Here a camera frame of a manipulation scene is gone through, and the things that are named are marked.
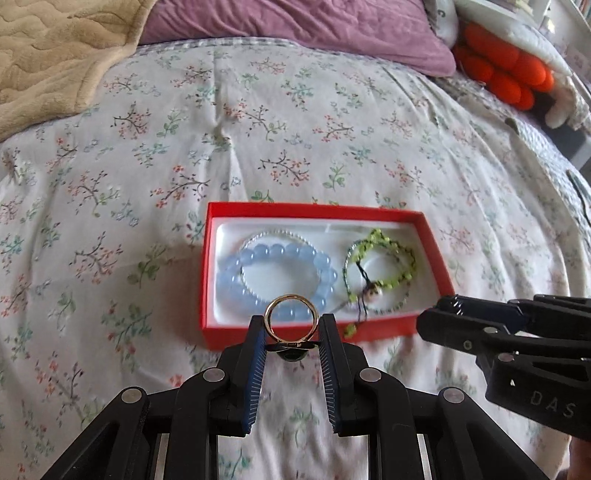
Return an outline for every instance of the bed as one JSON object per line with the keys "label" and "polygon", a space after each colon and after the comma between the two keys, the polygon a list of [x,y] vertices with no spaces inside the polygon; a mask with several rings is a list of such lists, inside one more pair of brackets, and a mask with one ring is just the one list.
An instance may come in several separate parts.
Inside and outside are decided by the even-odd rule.
{"label": "bed", "polygon": [[[459,76],[225,38],[140,47],[88,110],[6,140],[0,478],[40,478],[121,389],[216,363],[197,318],[212,200],[420,210],[458,293],[591,294],[569,163],[509,114]],[[410,388],[462,388],[556,475],[568,437],[488,403],[471,356],[416,336],[362,346]],[[268,357],[252,434],[220,439],[220,478],[367,477],[365,439],[332,435],[319,369],[314,353]]]}

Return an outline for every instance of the jewelry box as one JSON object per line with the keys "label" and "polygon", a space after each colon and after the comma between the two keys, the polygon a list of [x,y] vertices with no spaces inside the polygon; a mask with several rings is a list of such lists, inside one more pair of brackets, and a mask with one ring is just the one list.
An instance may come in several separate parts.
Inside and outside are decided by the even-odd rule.
{"label": "jewelry box", "polygon": [[[210,202],[202,265],[200,325],[215,350],[242,342],[251,316],[283,294],[333,313],[351,342],[412,335],[418,314],[454,295],[425,216],[409,210]],[[270,320],[297,339],[312,318],[287,301]]]}

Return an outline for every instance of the light blue bead bracelet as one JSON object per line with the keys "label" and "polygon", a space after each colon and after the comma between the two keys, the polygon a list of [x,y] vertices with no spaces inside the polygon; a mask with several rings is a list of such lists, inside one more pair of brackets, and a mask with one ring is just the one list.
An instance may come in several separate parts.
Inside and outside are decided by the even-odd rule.
{"label": "light blue bead bracelet", "polygon": [[[246,242],[246,247],[220,261],[220,271],[216,280],[220,293],[231,301],[232,306],[241,313],[248,316],[262,315],[271,300],[262,299],[248,287],[243,268],[261,261],[281,262],[283,259],[295,259],[309,263],[316,269],[319,282],[310,301],[318,311],[323,311],[326,307],[326,300],[333,293],[333,284],[337,280],[337,272],[330,266],[330,257],[324,252],[316,251],[302,237],[290,232],[280,232],[283,233],[282,236],[303,243],[292,242],[285,246],[281,244],[272,244],[271,246],[256,244],[254,247],[249,248],[248,245],[252,241]],[[272,234],[277,235],[278,231],[264,232],[264,234],[259,234],[256,238]],[[290,322],[306,320],[311,317],[311,313],[310,309],[299,301],[285,301],[273,311],[273,317],[279,321]]]}

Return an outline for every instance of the purple pillow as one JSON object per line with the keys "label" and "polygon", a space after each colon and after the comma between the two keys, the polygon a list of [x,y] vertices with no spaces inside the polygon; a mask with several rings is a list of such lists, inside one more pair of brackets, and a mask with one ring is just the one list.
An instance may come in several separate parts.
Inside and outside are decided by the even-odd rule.
{"label": "purple pillow", "polygon": [[409,65],[432,76],[456,69],[421,0],[159,0],[141,44],[209,37],[275,37]]}

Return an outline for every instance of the orange pompom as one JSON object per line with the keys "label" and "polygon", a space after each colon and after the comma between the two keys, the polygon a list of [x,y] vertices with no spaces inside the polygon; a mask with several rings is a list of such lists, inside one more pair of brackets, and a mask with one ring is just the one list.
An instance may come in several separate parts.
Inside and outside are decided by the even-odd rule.
{"label": "orange pompom", "polygon": [[541,85],[546,80],[546,68],[542,61],[524,51],[520,52],[511,74],[530,87]]}
{"label": "orange pompom", "polygon": [[478,82],[488,83],[495,72],[495,68],[487,59],[483,59],[475,54],[465,58],[462,61],[462,66],[466,75]]}
{"label": "orange pompom", "polygon": [[534,92],[526,85],[521,85],[521,98],[514,104],[518,110],[530,110],[534,106]]}
{"label": "orange pompom", "polygon": [[509,71],[517,64],[519,49],[502,41],[500,38],[492,37],[486,45],[486,58],[500,69]]}
{"label": "orange pompom", "polygon": [[538,92],[548,93],[554,87],[554,75],[552,75],[552,72],[548,67],[544,67],[546,69],[546,79],[539,85],[536,85],[534,87],[534,90],[537,90]]}
{"label": "orange pompom", "polygon": [[459,65],[460,63],[463,63],[466,58],[472,55],[472,50],[470,50],[465,45],[456,45],[453,47],[452,53],[456,59],[456,63]]}
{"label": "orange pompom", "polygon": [[472,50],[503,70],[511,70],[519,58],[517,47],[494,36],[478,24],[468,24],[464,37]]}
{"label": "orange pompom", "polygon": [[521,86],[506,73],[495,70],[487,88],[502,102],[513,105],[521,100]]}
{"label": "orange pompom", "polygon": [[475,23],[469,23],[464,29],[464,38],[468,46],[480,55],[486,54],[486,44],[492,34]]}

